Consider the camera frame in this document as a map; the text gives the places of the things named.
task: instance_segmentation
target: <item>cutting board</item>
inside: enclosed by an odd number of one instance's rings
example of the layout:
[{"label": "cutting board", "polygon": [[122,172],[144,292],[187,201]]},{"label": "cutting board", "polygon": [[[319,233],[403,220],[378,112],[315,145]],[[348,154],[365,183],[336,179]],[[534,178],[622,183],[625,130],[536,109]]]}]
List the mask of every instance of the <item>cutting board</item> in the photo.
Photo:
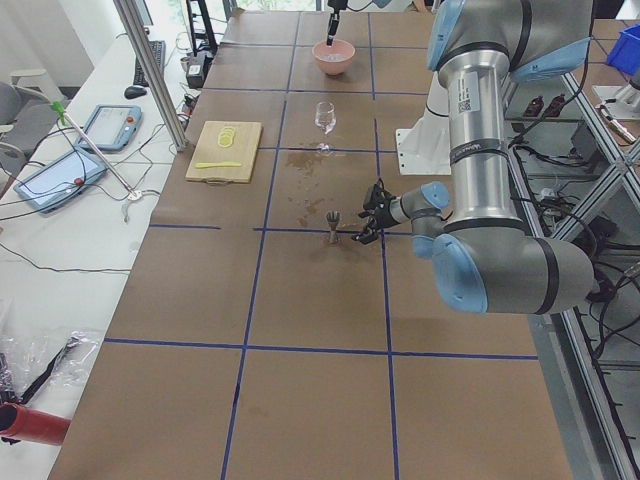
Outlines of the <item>cutting board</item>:
[{"label": "cutting board", "polygon": [[[225,147],[229,132],[233,132],[232,144]],[[185,178],[192,182],[249,183],[261,133],[260,122],[205,122]],[[199,163],[223,162],[233,166],[196,168]]]}]

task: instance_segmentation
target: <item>wine glass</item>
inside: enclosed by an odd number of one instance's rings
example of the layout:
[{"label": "wine glass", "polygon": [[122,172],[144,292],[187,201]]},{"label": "wine glass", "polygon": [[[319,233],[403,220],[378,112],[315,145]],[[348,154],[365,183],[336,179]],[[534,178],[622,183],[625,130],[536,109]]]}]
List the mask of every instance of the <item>wine glass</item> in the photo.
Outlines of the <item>wine glass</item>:
[{"label": "wine glass", "polygon": [[[333,103],[319,102],[316,105],[316,126],[322,130],[325,137],[336,126],[336,111]],[[323,155],[331,154],[331,145],[326,142],[318,144],[318,151]]]}]

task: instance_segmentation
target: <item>black robot end effector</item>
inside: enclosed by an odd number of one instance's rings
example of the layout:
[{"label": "black robot end effector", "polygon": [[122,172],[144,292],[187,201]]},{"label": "black robot end effector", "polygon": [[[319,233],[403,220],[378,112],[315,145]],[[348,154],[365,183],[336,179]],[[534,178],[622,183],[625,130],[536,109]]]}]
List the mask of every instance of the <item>black robot end effector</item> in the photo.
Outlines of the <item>black robot end effector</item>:
[{"label": "black robot end effector", "polygon": [[380,230],[398,225],[398,222],[391,215],[391,202],[397,197],[385,190],[382,179],[378,179],[369,189],[362,203],[362,212],[358,214],[360,218],[368,218],[367,224],[360,233],[352,235],[351,238],[357,242],[367,245],[378,239]]},{"label": "black robot end effector", "polygon": [[333,45],[333,37],[338,31],[340,23],[340,10],[347,9],[348,0],[329,0],[329,8],[333,8],[333,13],[329,16],[329,28],[327,30],[327,45]]}]

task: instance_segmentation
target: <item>keyboard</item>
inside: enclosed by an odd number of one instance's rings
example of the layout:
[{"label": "keyboard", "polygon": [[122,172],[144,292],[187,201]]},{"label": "keyboard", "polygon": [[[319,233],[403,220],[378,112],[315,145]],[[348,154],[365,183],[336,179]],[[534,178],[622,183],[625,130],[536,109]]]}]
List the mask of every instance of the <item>keyboard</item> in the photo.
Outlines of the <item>keyboard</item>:
[{"label": "keyboard", "polygon": [[[164,40],[149,40],[149,46],[151,47],[151,52],[153,53],[153,58],[160,69],[160,74],[164,74],[164,56],[167,50],[167,44]],[[133,74],[133,84],[134,85],[142,85],[143,87],[148,87],[149,82],[144,78],[144,72],[142,71],[142,65],[136,58],[136,67]]]}]

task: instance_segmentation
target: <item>green clip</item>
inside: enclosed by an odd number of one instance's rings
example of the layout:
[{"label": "green clip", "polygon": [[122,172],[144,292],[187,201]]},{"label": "green clip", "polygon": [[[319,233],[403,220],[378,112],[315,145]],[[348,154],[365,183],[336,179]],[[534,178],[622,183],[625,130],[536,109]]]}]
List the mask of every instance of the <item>green clip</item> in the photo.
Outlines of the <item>green clip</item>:
[{"label": "green clip", "polygon": [[54,112],[56,112],[58,114],[58,117],[60,117],[60,122],[63,125],[66,125],[67,123],[64,120],[64,107],[62,106],[62,104],[60,102],[58,102],[57,100],[55,102],[53,102],[51,104],[51,110],[53,110]]}]

